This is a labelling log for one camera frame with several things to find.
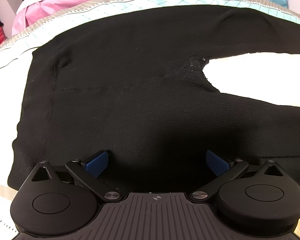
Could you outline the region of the black knit pants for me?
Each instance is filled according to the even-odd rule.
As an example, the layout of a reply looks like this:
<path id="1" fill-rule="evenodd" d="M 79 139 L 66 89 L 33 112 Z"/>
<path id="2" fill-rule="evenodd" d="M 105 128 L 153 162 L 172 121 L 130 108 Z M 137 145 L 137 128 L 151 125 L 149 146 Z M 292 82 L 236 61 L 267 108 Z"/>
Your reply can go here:
<path id="1" fill-rule="evenodd" d="M 36 163 L 99 150 L 107 179 L 132 191 L 187 191 L 211 179 L 206 152 L 276 160 L 300 185 L 300 107 L 221 93 L 203 68 L 245 53 L 300 54 L 300 25 L 217 5 L 91 21 L 33 52 L 8 185 Z"/>

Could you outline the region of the patterned bed quilt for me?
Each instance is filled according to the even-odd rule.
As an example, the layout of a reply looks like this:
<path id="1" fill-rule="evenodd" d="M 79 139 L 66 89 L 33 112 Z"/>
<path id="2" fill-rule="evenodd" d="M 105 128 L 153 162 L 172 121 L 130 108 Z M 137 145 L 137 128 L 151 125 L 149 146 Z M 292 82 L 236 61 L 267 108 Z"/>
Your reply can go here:
<path id="1" fill-rule="evenodd" d="M 297 239 L 300 185 L 274 159 L 247 161 L 248 169 L 208 200 L 190 200 L 190 194 L 216 178 L 210 169 L 211 179 L 195 190 L 132 191 L 107 179 L 108 161 L 98 179 L 123 195 L 119 202 L 104 202 L 76 183 L 65 168 L 68 161 L 39 161 L 18 190 L 7 183 L 35 50 L 91 21 L 192 5 L 253 9 L 300 25 L 300 14 L 268 0 L 90 0 L 42 18 L 2 43 L 0 186 L 15 195 L 9 206 L 0 204 L 0 239 L 9 236 L 8 228 L 16 229 L 11 239 Z M 213 59 L 203 73 L 221 93 L 300 107 L 300 54 L 227 56 Z"/>

